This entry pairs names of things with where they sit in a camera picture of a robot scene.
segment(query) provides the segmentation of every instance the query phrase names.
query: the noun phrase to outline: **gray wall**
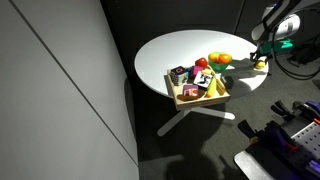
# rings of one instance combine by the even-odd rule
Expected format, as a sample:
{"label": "gray wall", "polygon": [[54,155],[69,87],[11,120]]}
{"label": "gray wall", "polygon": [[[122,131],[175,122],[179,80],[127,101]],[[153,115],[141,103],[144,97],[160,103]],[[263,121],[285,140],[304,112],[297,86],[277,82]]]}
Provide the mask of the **gray wall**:
{"label": "gray wall", "polygon": [[130,77],[148,41],[187,29],[234,33],[244,0],[101,0]]}
{"label": "gray wall", "polygon": [[138,179],[130,90],[100,2],[1,1],[0,23],[0,179]]}

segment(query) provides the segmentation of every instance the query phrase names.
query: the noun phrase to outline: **table leg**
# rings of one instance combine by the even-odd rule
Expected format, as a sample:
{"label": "table leg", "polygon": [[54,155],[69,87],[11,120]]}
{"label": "table leg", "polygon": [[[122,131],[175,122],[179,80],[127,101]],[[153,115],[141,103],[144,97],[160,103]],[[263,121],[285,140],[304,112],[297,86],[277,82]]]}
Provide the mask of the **table leg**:
{"label": "table leg", "polygon": [[158,135],[165,135],[170,129],[172,129],[178,122],[180,122],[186,115],[188,115],[191,110],[182,110],[178,114],[176,114],[172,119],[170,119],[165,125],[163,125],[158,130]]}
{"label": "table leg", "polygon": [[207,109],[207,108],[199,107],[199,108],[192,108],[191,111],[202,113],[202,114],[207,114],[207,115],[211,115],[211,116],[221,117],[221,118],[225,118],[225,119],[229,119],[229,120],[234,120],[234,118],[235,118],[234,114],[232,114],[232,113],[217,111],[214,109]]}
{"label": "table leg", "polygon": [[164,136],[170,129],[172,129],[178,122],[180,122],[186,115],[188,115],[191,111],[207,114],[211,116],[221,117],[229,120],[234,120],[235,116],[232,113],[217,111],[213,109],[207,108],[192,108],[191,110],[182,110],[173,118],[171,118],[166,124],[164,124],[159,130],[158,135]]}

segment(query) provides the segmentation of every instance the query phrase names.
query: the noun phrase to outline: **table top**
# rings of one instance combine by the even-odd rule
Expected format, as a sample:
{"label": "table top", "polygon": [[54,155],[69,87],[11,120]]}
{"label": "table top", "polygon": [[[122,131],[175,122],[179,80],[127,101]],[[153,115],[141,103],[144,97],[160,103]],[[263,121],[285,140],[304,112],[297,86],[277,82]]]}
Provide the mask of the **table top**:
{"label": "table top", "polygon": [[134,65],[146,86],[171,97],[165,81],[168,69],[190,67],[201,57],[208,59],[212,52],[225,52],[232,56],[233,61],[222,75],[231,76],[234,80],[228,92],[231,98],[236,98],[259,87],[267,77],[268,64],[263,69],[253,68],[250,53],[255,51],[254,44],[232,34],[210,30],[177,31],[146,43],[138,51]]}

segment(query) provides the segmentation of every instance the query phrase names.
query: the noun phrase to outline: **red apple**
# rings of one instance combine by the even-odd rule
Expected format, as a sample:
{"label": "red apple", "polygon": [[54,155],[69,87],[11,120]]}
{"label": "red apple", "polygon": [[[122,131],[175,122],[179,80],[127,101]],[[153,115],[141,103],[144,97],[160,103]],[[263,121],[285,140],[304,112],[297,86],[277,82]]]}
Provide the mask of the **red apple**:
{"label": "red apple", "polygon": [[206,68],[208,66],[208,61],[206,60],[206,58],[202,57],[202,58],[196,60],[195,65]]}

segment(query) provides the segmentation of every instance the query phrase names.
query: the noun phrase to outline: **white wall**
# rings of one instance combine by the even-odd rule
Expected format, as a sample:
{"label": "white wall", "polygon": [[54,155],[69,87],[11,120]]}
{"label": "white wall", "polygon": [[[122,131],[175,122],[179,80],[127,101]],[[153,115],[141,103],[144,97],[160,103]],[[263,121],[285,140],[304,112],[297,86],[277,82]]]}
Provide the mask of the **white wall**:
{"label": "white wall", "polygon": [[0,179],[138,179],[126,75],[99,1],[52,2],[67,9],[15,1],[42,44],[0,1]]}

